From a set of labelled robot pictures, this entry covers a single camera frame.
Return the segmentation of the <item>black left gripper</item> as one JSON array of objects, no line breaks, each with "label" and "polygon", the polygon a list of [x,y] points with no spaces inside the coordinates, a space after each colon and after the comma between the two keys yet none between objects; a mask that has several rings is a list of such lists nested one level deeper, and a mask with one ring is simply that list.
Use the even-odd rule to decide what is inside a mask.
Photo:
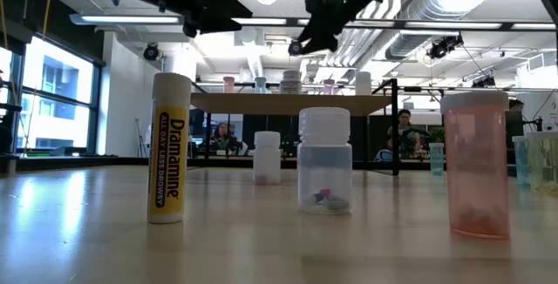
[{"label": "black left gripper", "polygon": [[239,2],[211,7],[214,0],[167,0],[170,10],[183,16],[182,32],[187,37],[198,33],[238,31],[242,25],[235,18],[251,18],[253,12]]}]

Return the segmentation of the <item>large white labelled medicine bottle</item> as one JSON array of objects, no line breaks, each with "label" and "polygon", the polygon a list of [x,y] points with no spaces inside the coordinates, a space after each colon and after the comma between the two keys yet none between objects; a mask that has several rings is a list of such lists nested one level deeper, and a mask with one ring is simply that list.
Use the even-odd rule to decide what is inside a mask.
[{"label": "large white labelled medicine bottle", "polygon": [[302,93],[302,82],[301,82],[301,72],[287,70],[282,74],[282,80],[280,82],[280,93],[281,94],[301,94]]}]

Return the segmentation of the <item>clear plastic bottle with pills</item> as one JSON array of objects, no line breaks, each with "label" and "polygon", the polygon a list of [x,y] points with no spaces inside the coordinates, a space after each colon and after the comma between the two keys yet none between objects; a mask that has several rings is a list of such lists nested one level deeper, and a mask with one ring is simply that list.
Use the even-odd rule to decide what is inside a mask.
[{"label": "clear plastic bottle with pills", "polygon": [[349,212],[353,170],[350,112],[339,107],[302,109],[298,132],[298,208],[306,213]]}]

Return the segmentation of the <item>yellow Dramamine tube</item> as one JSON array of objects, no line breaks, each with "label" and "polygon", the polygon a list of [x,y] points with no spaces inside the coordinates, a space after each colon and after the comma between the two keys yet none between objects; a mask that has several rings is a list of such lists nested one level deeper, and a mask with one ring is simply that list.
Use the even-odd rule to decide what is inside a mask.
[{"label": "yellow Dramamine tube", "polygon": [[153,224],[183,218],[191,88],[191,80],[177,73],[153,78],[147,198],[147,221]]}]

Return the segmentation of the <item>orange translucent pill vial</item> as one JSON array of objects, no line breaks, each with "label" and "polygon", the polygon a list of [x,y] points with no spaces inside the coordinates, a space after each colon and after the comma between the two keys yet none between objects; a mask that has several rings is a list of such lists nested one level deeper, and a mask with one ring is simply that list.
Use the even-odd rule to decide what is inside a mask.
[{"label": "orange translucent pill vial", "polygon": [[508,95],[503,91],[448,95],[441,99],[440,110],[451,230],[480,238],[509,238]]}]

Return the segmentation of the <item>blue-green translucent pill vial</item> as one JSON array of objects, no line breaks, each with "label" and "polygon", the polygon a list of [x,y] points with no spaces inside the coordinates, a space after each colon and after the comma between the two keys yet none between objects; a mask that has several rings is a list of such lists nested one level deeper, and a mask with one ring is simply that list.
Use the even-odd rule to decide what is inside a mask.
[{"label": "blue-green translucent pill vial", "polygon": [[527,141],[524,136],[513,136],[516,177],[519,186],[530,186]]}]

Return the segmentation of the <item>yellow translucent pill vial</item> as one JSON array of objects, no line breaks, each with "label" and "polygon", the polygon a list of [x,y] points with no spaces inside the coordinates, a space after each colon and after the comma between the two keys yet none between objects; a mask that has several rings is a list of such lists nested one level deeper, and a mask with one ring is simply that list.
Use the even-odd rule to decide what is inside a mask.
[{"label": "yellow translucent pill vial", "polygon": [[530,132],[525,139],[531,189],[558,196],[558,132]]}]

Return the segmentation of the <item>long ceiling light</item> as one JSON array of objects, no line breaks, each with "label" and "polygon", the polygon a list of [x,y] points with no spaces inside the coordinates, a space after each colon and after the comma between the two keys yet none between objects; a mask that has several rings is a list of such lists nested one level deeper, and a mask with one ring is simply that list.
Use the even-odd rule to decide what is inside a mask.
[{"label": "long ceiling light", "polygon": [[94,16],[71,14],[70,20],[76,25],[178,25],[182,17],[176,16]]},{"label": "long ceiling light", "polygon": [[434,30],[497,30],[501,27],[498,23],[470,23],[470,22],[408,22],[406,28],[434,29]]},{"label": "long ceiling light", "polygon": [[285,18],[234,18],[234,21],[247,26],[282,26],[287,23]]},{"label": "long ceiling light", "polygon": [[512,30],[537,30],[537,31],[554,31],[556,25],[552,23],[521,23],[513,24]]}]

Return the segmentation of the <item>person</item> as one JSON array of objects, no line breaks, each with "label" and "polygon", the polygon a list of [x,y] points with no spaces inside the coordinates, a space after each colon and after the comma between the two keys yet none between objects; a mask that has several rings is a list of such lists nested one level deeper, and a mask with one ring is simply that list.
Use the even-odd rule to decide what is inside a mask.
[{"label": "person", "polygon": [[426,159],[426,145],[430,134],[413,125],[411,112],[403,109],[398,112],[398,155],[401,159]]},{"label": "person", "polygon": [[509,151],[514,149],[513,137],[524,135],[523,106],[524,103],[518,99],[509,100],[509,110],[506,112],[506,140]]},{"label": "person", "polygon": [[215,128],[210,148],[237,156],[248,152],[248,145],[235,136],[235,125],[232,123],[220,123]]}]

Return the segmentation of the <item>large glass window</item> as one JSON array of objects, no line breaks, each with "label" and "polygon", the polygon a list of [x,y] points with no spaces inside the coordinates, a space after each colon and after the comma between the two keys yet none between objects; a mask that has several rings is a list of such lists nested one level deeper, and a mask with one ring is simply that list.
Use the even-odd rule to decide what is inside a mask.
[{"label": "large glass window", "polygon": [[87,148],[98,74],[96,65],[38,37],[16,51],[0,45],[1,150]]}]

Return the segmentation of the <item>wooden shelf black metal frame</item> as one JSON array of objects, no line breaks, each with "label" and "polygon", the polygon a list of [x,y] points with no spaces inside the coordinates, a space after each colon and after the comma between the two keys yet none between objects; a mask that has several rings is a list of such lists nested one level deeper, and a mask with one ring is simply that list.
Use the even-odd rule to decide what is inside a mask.
[{"label": "wooden shelf black metal frame", "polygon": [[356,135],[350,138],[362,152],[357,155],[353,166],[363,171],[386,170],[398,176],[402,169],[398,153],[398,140],[392,141],[394,148],[391,162],[374,162],[371,149],[370,116],[373,112],[391,107],[392,132],[398,132],[398,81],[389,79],[371,94],[364,96],[327,96],[292,94],[247,94],[247,93],[208,93],[198,87],[191,97],[191,104],[205,112],[207,131],[205,139],[211,136],[211,119],[217,114],[242,114],[295,117],[304,108],[340,107],[348,110],[355,118]]}]

